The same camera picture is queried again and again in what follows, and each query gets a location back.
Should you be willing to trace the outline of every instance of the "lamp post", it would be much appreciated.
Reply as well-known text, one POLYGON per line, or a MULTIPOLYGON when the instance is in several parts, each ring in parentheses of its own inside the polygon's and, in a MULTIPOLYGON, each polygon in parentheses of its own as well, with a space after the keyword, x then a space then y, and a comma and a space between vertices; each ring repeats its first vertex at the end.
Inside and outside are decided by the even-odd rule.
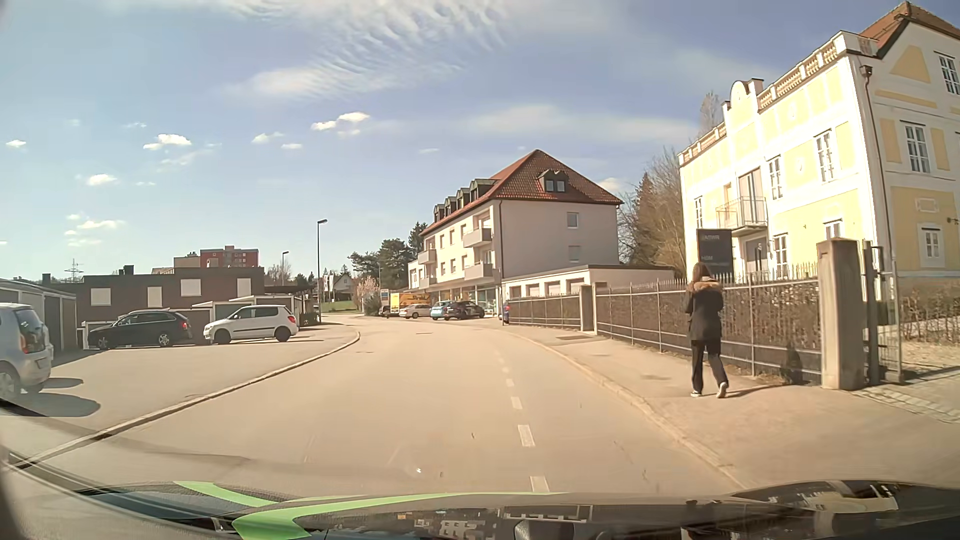
POLYGON ((286 257, 287 257, 287 254, 288 254, 288 253, 290 253, 290 252, 285 251, 285 252, 283 252, 283 253, 280 254, 280 277, 283 279, 283 284, 284 284, 284 285, 287 284, 287 264, 286 264, 286 257))
POLYGON ((325 219, 317 221, 317 322, 322 323, 324 321, 324 299, 321 298, 321 291, 323 286, 321 285, 322 276, 320 275, 320 226, 326 223, 325 219))

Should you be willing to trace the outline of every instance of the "fence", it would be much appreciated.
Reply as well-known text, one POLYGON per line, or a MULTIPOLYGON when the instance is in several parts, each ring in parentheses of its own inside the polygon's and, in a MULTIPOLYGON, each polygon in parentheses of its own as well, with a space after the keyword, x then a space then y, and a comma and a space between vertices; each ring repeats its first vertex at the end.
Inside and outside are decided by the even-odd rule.
MULTIPOLYGON (((816 265, 726 277, 723 358, 788 380, 818 382, 820 296, 816 265)), ((596 291, 597 333, 661 352, 690 351, 686 283, 655 282, 596 291)))
POLYGON ((514 298, 510 302, 510 324, 580 329, 580 295, 514 298))

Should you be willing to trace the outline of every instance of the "stone pillar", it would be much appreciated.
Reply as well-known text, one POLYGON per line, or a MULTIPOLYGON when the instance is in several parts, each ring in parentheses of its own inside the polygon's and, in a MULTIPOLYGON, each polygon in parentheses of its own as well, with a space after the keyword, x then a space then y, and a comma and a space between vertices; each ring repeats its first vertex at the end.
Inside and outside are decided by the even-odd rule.
POLYGON ((865 385, 865 312, 858 251, 856 240, 832 238, 817 244, 822 385, 833 390, 865 385))
POLYGON ((593 316, 593 286, 580 285, 580 331, 596 331, 593 316))

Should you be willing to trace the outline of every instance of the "truck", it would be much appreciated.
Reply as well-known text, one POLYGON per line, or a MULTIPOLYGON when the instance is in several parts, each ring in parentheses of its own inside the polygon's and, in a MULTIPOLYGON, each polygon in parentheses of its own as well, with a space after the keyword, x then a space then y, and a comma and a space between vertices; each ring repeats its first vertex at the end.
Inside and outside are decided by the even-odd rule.
POLYGON ((430 304, 430 294, 422 292, 394 292, 390 294, 390 314, 397 316, 400 310, 413 304, 430 304))

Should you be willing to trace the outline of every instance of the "sign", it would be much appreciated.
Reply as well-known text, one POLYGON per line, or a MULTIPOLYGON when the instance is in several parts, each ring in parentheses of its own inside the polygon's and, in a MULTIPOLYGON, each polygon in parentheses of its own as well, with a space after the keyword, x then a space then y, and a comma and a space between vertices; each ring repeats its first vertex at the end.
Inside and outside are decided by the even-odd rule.
POLYGON ((697 229, 697 260, 713 275, 733 273, 733 236, 730 229, 697 229))

